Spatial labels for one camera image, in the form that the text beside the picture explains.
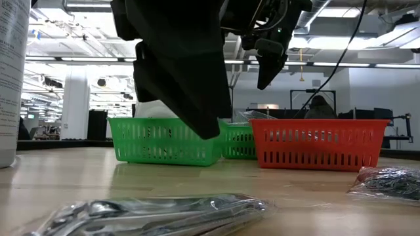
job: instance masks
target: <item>white bottle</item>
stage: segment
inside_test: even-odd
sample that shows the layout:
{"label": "white bottle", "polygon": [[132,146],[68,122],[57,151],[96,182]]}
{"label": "white bottle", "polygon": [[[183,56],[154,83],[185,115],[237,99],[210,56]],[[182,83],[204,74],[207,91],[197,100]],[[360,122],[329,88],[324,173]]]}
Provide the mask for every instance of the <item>white bottle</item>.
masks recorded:
{"label": "white bottle", "polygon": [[0,168],[16,155],[31,1],[0,6]]}

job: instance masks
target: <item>red plastic basket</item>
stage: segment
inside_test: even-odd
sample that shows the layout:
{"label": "red plastic basket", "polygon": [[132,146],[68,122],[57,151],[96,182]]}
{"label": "red plastic basket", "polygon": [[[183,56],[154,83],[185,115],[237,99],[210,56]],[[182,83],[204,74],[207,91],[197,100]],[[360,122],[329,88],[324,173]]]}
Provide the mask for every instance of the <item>red plastic basket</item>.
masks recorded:
{"label": "red plastic basket", "polygon": [[387,120],[251,120],[261,168],[376,167]]}

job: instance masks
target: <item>green basket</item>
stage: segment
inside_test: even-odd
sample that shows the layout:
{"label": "green basket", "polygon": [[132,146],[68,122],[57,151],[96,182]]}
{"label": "green basket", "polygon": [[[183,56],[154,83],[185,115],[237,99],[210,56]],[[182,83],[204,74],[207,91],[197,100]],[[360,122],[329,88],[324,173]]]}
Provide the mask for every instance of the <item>green basket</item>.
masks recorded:
{"label": "green basket", "polygon": [[118,161],[209,166],[221,157],[221,136],[202,140],[180,119],[109,119]]}
{"label": "green basket", "polygon": [[252,128],[227,126],[224,131],[222,154],[227,159],[257,159]]}

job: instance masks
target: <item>desk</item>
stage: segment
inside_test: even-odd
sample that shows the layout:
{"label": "desk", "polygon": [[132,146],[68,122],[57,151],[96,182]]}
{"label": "desk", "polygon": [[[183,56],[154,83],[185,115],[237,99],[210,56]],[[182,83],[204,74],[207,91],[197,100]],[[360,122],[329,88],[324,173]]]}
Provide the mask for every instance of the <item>desk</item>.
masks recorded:
{"label": "desk", "polygon": [[[380,165],[420,168],[418,161]],[[356,173],[260,169],[222,160],[207,168],[119,163],[103,147],[20,151],[0,170],[0,231],[76,200],[202,193],[246,193],[280,209],[236,235],[418,235],[420,207],[349,199]]]}

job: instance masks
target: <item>fluorescent light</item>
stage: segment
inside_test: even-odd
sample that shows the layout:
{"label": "fluorescent light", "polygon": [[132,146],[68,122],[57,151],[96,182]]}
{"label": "fluorescent light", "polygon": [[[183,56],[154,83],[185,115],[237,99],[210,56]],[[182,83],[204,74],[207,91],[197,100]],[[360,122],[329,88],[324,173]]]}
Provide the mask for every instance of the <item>fluorescent light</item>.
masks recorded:
{"label": "fluorescent light", "polygon": [[130,94],[130,92],[125,92],[125,91],[91,91],[91,93],[93,94]]}
{"label": "fluorescent light", "polygon": [[67,7],[100,7],[100,8],[110,8],[111,5],[108,3],[96,3],[96,4],[84,4],[84,3],[68,3]]}
{"label": "fluorescent light", "polygon": [[56,88],[54,90],[30,90],[30,89],[26,89],[26,90],[23,90],[22,92],[25,92],[25,93],[50,93],[50,92],[63,93],[64,89],[59,89],[59,88]]}
{"label": "fluorescent light", "polygon": [[66,62],[118,62],[118,58],[94,58],[94,57],[84,57],[84,58],[61,58]]}
{"label": "fluorescent light", "polygon": [[302,37],[294,37],[289,42],[289,49],[296,48],[296,49],[304,49],[307,48],[308,41]]}
{"label": "fluorescent light", "polygon": [[44,115],[45,112],[44,110],[39,110],[39,111],[29,111],[30,113],[39,113],[40,115]]}
{"label": "fluorescent light", "polygon": [[355,18],[359,14],[360,11],[353,7],[326,7],[318,17]]}
{"label": "fluorescent light", "polygon": [[115,101],[90,101],[90,106],[131,106],[132,104],[136,104],[136,102],[115,102]]}
{"label": "fluorescent light", "polygon": [[334,62],[314,62],[314,66],[336,66]]}
{"label": "fluorescent light", "polygon": [[[347,47],[349,37],[314,37],[309,41],[308,47],[312,49],[343,50]],[[349,50],[360,50],[368,47],[369,39],[354,38],[348,46]]]}
{"label": "fluorescent light", "polygon": [[377,64],[376,68],[392,68],[392,69],[420,69],[420,65],[409,64]]}
{"label": "fluorescent light", "polygon": [[48,111],[47,114],[48,115],[61,115],[61,113],[58,113],[58,112],[50,112],[50,111]]}
{"label": "fluorescent light", "polygon": [[414,39],[413,41],[407,43],[406,45],[402,45],[400,49],[420,49],[420,37]]}
{"label": "fluorescent light", "polygon": [[285,62],[285,66],[306,66],[307,62]]}
{"label": "fluorescent light", "polygon": [[52,61],[55,60],[52,56],[26,56],[27,61]]}
{"label": "fluorescent light", "polygon": [[225,64],[243,64],[243,60],[225,60]]}
{"label": "fluorescent light", "polygon": [[340,63],[340,66],[348,66],[348,67],[368,67],[370,64],[368,63]]}
{"label": "fluorescent light", "polygon": [[[336,62],[314,62],[314,66],[331,66],[335,67]],[[367,63],[340,63],[339,67],[368,67],[370,64]]]}
{"label": "fluorescent light", "polygon": [[43,110],[43,111],[45,111],[45,108],[40,108],[40,107],[31,107],[31,109],[38,109],[38,110]]}

